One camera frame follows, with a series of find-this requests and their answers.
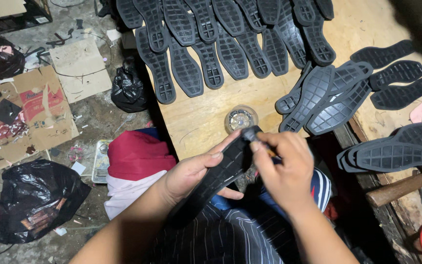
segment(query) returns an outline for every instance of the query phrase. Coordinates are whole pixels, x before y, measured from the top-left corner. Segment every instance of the hand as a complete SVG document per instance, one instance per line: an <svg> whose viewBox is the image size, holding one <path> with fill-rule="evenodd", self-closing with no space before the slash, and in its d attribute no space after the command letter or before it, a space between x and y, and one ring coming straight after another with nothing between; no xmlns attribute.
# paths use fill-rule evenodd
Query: hand
<svg viewBox="0 0 422 264"><path fill-rule="evenodd" d="M236 130L227 136L221 143L210 149L208 152L186 158L180 161L175 167L168 171L161 179L160 193L165 201L174 207L180 200L187 197L193 188L200 182L208 168L217 166L223 158L222 150L237 138L241 130ZM218 195L229 199L239 200L243 193L224 187Z"/></svg>
<svg viewBox="0 0 422 264"><path fill-rule="evenodd" d="M314 160L307 141L292 132L258 133L257 136L261 141L276 147L282 159L282 164L275 165L262 143L250 144L254 164L273 199L289 215L315 204L310 195Z"/></svg>

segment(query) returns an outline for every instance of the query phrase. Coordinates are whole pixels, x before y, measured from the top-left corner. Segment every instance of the person's left hand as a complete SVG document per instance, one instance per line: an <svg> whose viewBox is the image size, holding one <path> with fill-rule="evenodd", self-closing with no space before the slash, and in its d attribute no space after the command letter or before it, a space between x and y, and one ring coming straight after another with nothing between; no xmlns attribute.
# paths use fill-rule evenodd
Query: person's left hand
<svg viewBox="0 0 422 264"><path fill-rule="evenodd" d="M180 200L187 197L193 188L201 181L208 168L217 166L223 158L222 150L241 134L236 130L221 143L208 152L186 158L168 171L161 180L160 189L166 202L174 207ZM218 192L223 197L240 200L243 193L224 187Z"/></svg>

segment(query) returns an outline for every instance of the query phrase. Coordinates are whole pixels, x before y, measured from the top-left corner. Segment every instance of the striped shirt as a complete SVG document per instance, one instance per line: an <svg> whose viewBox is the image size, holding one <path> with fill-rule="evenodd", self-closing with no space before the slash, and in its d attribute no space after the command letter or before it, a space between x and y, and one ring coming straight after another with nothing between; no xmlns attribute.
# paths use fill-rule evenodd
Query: striped shirt
<svg viewBox="0 0 422 264"><path fill-rule="evenodd" d="M315 169L311 190L322 211L330 198L330 188L328 177ZM247 215L259 216L252 219ZM146 261L154 264L283 262L301 263L301 259L286 215L267 192L243 210L221 211L209 203L185 228L176 230L166 226L157 235Z"/></svg>

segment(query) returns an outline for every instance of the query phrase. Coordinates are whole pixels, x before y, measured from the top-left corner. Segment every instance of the fingernail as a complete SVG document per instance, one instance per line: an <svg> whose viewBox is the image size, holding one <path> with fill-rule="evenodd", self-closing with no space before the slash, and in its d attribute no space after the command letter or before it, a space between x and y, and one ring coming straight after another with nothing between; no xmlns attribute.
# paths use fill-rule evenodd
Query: fingernail
<svg viewBox="0 0 422 264"><path fill-rule="evenodd" d="M257 152L258 150L259 150L259 148L260 148L260 145L258 144L258 142L250 142L250 149L253 151L253 152Z"/></svg>
<svg viewBox="0 0 422 264"><path fill-rule="evenodd" d="M222 154L222 152L218 152L218 153L214 153L211 158L215 159L215 158L219 158L219 156Z"/></svg>

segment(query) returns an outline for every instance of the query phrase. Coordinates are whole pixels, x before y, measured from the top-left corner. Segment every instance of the white cloth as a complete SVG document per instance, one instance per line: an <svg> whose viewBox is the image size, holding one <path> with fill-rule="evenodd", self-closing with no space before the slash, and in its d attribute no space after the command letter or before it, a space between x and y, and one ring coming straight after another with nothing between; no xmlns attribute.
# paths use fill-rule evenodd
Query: white cloth
<svg viewBox="0 0 422 264"><path fill-rule="evenodd" d="M141 180L125 180L107 175L108 194L110 200L104 202L108 218L112 220L123 210L141 196L153 183L162 177L167 171L159 171L156 174Z"/></svg>

